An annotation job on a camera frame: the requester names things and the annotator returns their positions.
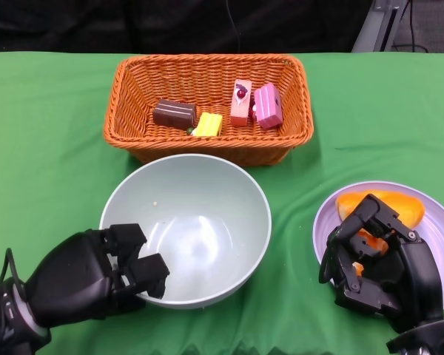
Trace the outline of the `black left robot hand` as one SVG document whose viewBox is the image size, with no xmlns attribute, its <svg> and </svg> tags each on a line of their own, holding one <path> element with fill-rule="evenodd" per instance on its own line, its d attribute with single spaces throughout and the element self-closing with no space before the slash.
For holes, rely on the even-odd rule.
<svg viewBox="0 0 444 355">
<path fill-rule="evenodd" d="M 160 254 L 139 257 L 147 239 L 137 223 L 86 230 L 67 238 L 24 284 L 27 304 L 44 328 L 101 320 L 160 299 L 170 271 Z"/>
</svg>

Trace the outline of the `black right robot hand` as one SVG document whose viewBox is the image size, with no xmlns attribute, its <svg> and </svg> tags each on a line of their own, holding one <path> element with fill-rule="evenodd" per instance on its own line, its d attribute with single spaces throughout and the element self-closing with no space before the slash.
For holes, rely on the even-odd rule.
<svg viewBox="0 0 444 355">
<path fill-rule="evenodd" d="M 444 317 L 440 273 L 428 244 L 399 213 L 366 195 L 328 236 L 319 282 L 337 305 L 380 314 L 397 333 Z"/>
</svg>

